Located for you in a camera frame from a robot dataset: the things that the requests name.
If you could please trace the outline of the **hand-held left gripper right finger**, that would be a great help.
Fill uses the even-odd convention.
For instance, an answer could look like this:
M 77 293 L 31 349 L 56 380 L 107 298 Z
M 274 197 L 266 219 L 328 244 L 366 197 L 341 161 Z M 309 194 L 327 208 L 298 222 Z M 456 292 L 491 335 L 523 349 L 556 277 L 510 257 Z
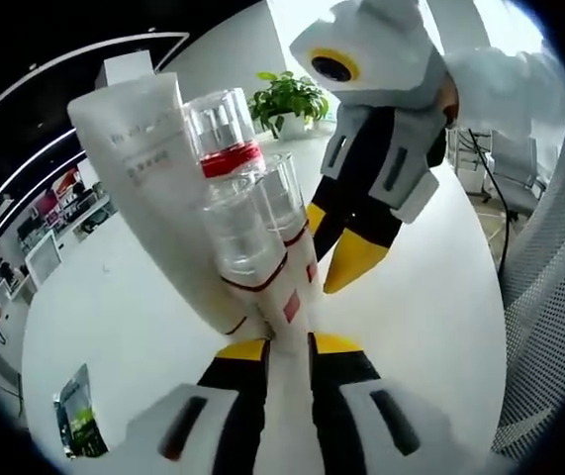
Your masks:
M 313 421 L 328 474 L 460 474 L 443 410 L 382 378 L 360 346 L 311 332 Z

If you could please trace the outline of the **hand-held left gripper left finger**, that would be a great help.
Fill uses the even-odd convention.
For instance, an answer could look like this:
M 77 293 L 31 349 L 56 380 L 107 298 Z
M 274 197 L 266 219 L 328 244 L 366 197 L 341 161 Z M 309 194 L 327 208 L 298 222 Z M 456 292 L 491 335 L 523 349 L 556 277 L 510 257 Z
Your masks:
M 127 427 L 131 474 L 251 474 L 264 427 L 269 341 L 220 350 L 196 384 L 181 384 Z

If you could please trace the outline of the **person's right hand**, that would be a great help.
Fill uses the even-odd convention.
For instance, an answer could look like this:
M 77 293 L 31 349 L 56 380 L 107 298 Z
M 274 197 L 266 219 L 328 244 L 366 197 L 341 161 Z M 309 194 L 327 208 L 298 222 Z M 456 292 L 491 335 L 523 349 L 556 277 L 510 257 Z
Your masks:
M 455 125 L 459 114 L 460 98 L 456 83 L 449 73 L 446 73 L 441 81 L 432 108 L 443 116 L 446 129 Z

